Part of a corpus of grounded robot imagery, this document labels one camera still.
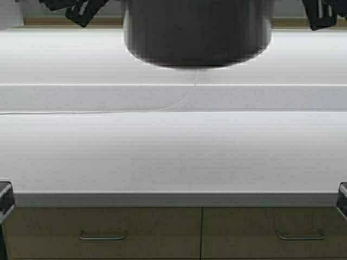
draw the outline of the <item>countertop edge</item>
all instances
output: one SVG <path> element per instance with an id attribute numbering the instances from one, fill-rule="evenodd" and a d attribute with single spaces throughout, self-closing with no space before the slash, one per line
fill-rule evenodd
<path id="1" fill-rule="evenodd" d="M 17 207 L 335 207 L 338 193 L 17 193 Z"/>

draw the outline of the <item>black mount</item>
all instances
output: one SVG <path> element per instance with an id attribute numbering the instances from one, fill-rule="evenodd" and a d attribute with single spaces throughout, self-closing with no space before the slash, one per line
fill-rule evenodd
<path id="1" fill-rule="evenodd" d="M 336 208 L 347 220 L 347 183 L 341 183 L 338 190 Z"/>
<path id="2" fill-rule="evenodd" d="M 303 0 L 313 31 L 335 26 L 338 15 L 347 17 L 346 0 Z"/>
<path id="3" fill-rule="evenodd" d="M 81 27 L 86 27 L 109 0 L 39 0 L 51 11 L 66 9 L 65 16 Z"/>

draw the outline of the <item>wooden baseboard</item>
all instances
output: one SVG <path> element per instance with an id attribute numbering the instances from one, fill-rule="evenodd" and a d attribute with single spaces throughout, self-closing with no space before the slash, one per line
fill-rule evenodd
<path id="1" fill-rule="evenodd" d="M 79 27 L 65 17 L 28 17 L 24 18 L 25 26 L 64 26 L 64 27 Z M 96 17 L 89 26 L 122 26 L 121 18 L 106 18 Z"/>
<path id="2" fill-rule="evenodd" d="M 274 29 L 308 29 L 309 23 L 305 18 L 274 18 Z M 79 27 L 65 17 L 28 17 L 24 19 L 25 26 L 63 26 Z M 96 17 L 91 21 L 89 27 L 121 27 L 121 18 Z M 347 29 L 347 21 L 339 19 L 338 25 L 330 29 Z"/>

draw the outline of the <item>light wood drawer front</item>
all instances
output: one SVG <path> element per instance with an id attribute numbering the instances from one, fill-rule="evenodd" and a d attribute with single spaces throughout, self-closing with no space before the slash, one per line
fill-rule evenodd
<path id="1" fill-rule="evenodd" d="M 284 241 L 277 235 L 324 240 Z M 347 221 L 334 208 L 203 210 L 203 258 L 347 257 Z"/>
<path id="2" fill-rule="evenodd" d="M 201 209 L 16 209 L 5 233 L 11 258 L 199 258 L 200 221 Z"/>

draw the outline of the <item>white wall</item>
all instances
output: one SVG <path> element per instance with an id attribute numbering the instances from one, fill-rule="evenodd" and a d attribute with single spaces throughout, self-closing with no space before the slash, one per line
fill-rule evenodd
<path id="1" fill-rule="evenodd" d="M 21 6 L 15 0 L 0 0 L 0 30 L 22 26 Z"/>

